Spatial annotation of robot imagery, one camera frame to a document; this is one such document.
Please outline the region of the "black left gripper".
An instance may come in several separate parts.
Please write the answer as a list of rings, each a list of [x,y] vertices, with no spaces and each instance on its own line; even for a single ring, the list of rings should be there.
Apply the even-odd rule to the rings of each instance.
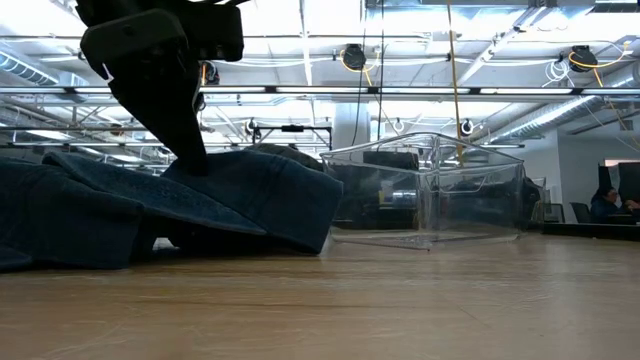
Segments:
[[[209,15],[236,0],[78,0],[87,25],[80,45],[111,94],[192,175],[207,173],[196,120],[198,60],[179,20]]]

